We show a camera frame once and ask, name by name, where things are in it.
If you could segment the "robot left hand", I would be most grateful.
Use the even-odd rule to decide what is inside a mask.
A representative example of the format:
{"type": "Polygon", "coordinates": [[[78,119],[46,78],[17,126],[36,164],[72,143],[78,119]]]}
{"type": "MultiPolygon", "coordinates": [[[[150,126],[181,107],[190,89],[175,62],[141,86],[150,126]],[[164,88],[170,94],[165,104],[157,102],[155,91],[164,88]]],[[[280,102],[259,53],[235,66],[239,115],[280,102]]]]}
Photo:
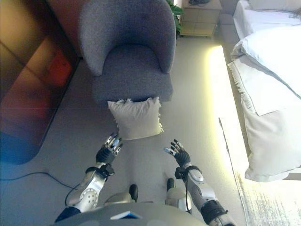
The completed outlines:
{"type": "Polygon", "coordinates": [[[97,164],[111,164],[122,148],[122,138],[117,132],[109,135],[96,154],[97,164]]]}

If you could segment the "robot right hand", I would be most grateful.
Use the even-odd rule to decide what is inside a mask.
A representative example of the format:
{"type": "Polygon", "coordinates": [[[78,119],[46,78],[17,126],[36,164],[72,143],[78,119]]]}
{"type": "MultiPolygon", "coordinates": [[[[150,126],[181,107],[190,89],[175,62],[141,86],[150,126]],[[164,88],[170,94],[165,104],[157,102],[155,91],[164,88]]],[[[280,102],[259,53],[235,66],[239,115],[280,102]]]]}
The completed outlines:
{"type": "Polygon", "coordinates": [[[171,142],[170,147],[163,149],[167,154],[172,155],[181,168],[186,168],[190,164],[190,156],[184,149],[184,146],[176,139],[171,142]]]}

